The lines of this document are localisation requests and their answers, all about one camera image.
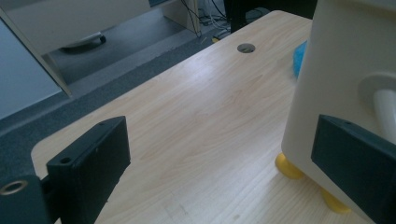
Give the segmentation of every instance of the wooden table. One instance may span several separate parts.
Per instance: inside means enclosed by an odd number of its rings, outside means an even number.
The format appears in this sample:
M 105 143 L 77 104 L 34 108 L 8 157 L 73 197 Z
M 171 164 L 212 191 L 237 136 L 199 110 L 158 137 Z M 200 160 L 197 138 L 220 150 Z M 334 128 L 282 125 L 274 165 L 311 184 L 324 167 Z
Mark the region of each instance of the wooden table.
M 275 167 L 311 21 L 276 11 L 43 140 L 46 162 L 104 119 L 127 118 L 132 163 L 97 223 L 365 223 L 308 177 Z M 237 46 L 250 43 L 252 53 Z

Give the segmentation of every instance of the yellow foot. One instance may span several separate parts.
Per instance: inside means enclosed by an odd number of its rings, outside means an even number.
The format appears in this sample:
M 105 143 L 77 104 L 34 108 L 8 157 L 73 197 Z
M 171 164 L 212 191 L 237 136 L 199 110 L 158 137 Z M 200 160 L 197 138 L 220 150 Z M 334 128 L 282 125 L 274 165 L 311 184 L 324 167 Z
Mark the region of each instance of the yellow foot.
M 321 189 L 321 194 L 327 206 L 329 206 L 335 213 L 345 214 L 350 212 L 350 208 L 332 196 L 326 189 Z
M 291 164 L 291 162 L 286 159 L 285 154 L 283 152 L 279 153 L 275 159 L 275 165 L 277 169 L 285 176 L 291 179 L 300 179 L 304 176 L 304 173 L 301 172 L 296 166 Z

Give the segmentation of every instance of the gray carpet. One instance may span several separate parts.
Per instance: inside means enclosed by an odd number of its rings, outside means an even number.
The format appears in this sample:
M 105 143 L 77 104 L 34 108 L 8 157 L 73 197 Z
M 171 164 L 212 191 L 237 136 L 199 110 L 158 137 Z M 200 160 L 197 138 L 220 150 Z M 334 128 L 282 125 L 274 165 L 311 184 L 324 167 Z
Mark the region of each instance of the gray carpet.
M 209 31 L 201 38 L 195 38 L 176 49 L 165 52 L 150 62 L 144 63 L 125 75 L 112 80 L 105 86 L 74 101 L 69 101 L 60 108 L 2 135 L 0 137 L 0 182 L 12 176 L 34 174 L 30 153 L 40 140 L 210 46 L 212 44 L 211 37 L 216 32 L 218 30 Z M 67 96 L 61 93 L 55 98 L 57 99 L 52 98 L 49 101 L 59 101 L 67 98 Z M 40 106 L 32 106 L 29 108 L 29 113 L 38 113 Z M 14 119 L 21 119 L 23 116 L 29 116 L 29 114 L 20 113 L 15 116 Z

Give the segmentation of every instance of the white wall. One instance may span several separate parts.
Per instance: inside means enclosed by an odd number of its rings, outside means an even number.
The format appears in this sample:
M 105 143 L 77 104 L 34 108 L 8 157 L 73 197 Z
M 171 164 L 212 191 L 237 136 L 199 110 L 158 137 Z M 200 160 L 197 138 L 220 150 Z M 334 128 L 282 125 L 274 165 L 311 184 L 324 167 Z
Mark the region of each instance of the white wall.
M 0 119 L 61 89 L 0 20 Z

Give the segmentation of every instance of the blue object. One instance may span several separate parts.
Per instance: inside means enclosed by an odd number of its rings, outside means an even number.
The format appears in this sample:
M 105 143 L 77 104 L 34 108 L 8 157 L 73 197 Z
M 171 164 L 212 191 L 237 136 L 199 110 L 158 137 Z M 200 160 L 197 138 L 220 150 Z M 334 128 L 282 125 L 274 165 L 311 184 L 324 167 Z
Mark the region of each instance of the blue object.
M 293 71 L 294 75 L 298 77 L 300 75 L 301 64 L 303 63 L 303 57 L 306 48 L 306 42 L 301 44 L 299 47 L 296 48 L 293 55 Z

